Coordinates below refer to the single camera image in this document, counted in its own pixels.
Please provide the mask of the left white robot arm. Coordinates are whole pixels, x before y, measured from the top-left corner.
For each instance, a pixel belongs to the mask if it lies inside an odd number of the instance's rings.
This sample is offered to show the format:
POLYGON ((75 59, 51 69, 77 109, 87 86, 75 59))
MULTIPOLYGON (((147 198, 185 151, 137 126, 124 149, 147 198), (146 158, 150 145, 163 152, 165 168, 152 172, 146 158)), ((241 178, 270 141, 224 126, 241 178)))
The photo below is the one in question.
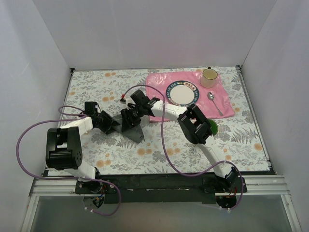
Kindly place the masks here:
POLYGON ((77 178, 88 178, 87 189, 92 193, 102 190, 103 182, 97 178, 98 170, 83 159, 81 137, 92 129, 100 129, 105 134, 119 126, 105 111, 98 111, 97 102, 84 103, 83 114, 78 120, 60 128, 50 128, 47 132, 46 165, 58 171, 66 171, 77 178))

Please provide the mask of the grey cloth napkin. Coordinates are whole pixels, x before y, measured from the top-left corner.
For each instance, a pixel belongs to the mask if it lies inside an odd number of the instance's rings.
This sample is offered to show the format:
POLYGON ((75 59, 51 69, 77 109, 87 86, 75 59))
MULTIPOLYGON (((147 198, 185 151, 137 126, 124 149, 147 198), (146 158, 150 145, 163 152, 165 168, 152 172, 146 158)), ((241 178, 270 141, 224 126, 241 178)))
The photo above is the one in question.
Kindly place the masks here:
POLYGON ((136 143, 140 143, 143 141, 144 139, 144 134, 142 131, 142 128, 140 125, 137 125, 131 129, 128 129, 125 132, 122 132, 122 117, 121 115, 116 115, 112 117, 116 122, 119 123, 119 125, 117 126, 113 126, 113 128, 120 134, 122 134, 124 137, 136 142, 136 143))

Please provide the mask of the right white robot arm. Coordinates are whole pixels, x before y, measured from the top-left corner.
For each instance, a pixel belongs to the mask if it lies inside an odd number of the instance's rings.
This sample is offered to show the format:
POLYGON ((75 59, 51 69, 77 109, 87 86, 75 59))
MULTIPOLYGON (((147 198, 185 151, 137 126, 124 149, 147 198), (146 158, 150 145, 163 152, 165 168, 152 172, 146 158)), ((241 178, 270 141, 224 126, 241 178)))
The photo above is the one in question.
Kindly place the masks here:
POLYGON ((168 104, 159 98, 149 99, 141 90, 136 90, 129 99, 122 96, 120 101, 126 104, 126 108, 121 110, 123 131, 140 124, 143 116, 175 121, 180 125, 186 139, 197 145, 210 162, 219 188, 229 192, 235 189, 236 181, 239 180, 238 190, 244 190, 240 171, 225 158, 223 151, 215 143, 211 124, 197 105, 182 107, 168 104))

